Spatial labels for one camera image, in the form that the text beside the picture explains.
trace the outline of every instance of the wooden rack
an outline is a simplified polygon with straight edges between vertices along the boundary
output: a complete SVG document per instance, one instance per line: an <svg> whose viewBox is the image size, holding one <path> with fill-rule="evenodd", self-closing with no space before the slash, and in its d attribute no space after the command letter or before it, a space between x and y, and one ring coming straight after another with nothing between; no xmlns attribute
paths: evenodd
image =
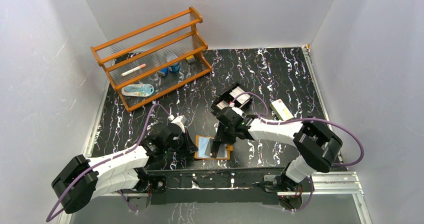
<svg viewBox="0 0 424 224"><path fill-rule="evenodd" d="M208 49L208 44L196 28L196 24L202 21L202 16L191 6L168 18L91 47L95 60L103 68L128 112L211 72L212 67L202 53ZM196 63L187 64L183 61L189 56L195 56ZM157 71L177 62L181 62L182 70L190 69L190 75L186 75L188 78L182 80L184 75L179 72L169 73L163 77L164 84L151 96L129 97L122 94L124 87L157 75ZM121 76L141 64L146 64L146 67Z"/></svg>

